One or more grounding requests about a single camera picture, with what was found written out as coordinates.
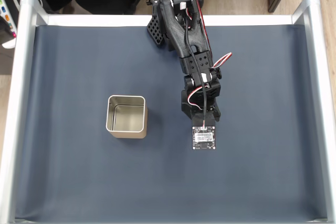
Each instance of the open tin can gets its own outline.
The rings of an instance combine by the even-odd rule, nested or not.
[[[144,97],[112,95],[108,102],[106,129],[116,138],[144,138],[147,113]]]

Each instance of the metal tin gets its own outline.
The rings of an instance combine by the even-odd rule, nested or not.
[[[147,114],[144,97],[112,95],[108,102],[106,129],[116,138],[144,138]]]

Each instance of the dark blue mat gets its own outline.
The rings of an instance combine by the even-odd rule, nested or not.
[[[16,218],[48,222],[326,217],[303,27],[209,27],[222,66],[215,151],[193,151],[175,52],[145,27],[39,26]],[[148,103],[143,140],[105,128],[112,94]]]

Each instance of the circuit board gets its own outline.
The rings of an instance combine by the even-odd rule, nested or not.
[[[193,149],[214,150],[216,148],[215,127],[193,127]]]

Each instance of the robotic arm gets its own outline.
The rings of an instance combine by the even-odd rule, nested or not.
[[[182,111],[192,120],[193,149],[213,150],[215,121],[220,118],[216,103],[221,90],[218,80],[222,78],[219,66],[230,55],[213,63],[202,3],[203,0],[149,0],[153,17],[147,30],[157,46],[166,42],[169,50],[176,50],[179,56],[185,74]]]

